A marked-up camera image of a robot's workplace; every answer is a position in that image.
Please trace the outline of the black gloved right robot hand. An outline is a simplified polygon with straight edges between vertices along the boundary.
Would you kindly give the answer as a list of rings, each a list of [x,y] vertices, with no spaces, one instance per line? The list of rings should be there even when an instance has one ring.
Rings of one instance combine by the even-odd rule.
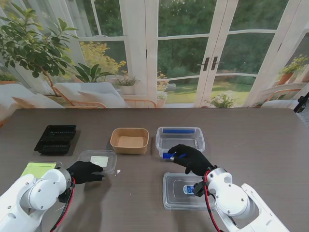
[[[168,153],[172,155],[174,163],[186,168],[185,174],[193,172],[195,175],[204,176],[214,168],[199,150],[190,146],[179,144],[172,147]]]

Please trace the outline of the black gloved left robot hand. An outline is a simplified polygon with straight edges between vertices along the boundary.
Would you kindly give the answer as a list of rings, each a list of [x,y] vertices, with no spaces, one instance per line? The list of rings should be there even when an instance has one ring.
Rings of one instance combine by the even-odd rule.
[[[77,161],[67,171],[75,180],[75,184],[101,181],[104,178],[103,168],[89,161]]]

